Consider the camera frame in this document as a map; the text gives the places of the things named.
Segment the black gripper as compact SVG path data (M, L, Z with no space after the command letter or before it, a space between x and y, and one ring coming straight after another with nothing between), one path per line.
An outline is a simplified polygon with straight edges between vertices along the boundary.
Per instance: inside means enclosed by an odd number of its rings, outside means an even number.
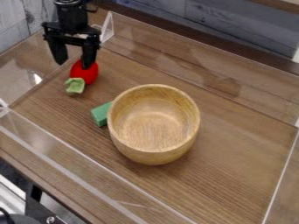
M67 45L82 46L82 67L88 69L96 61L100 31L90 26L87 0L54 0L56 22L43 22L44 40L59 65L68 59Z

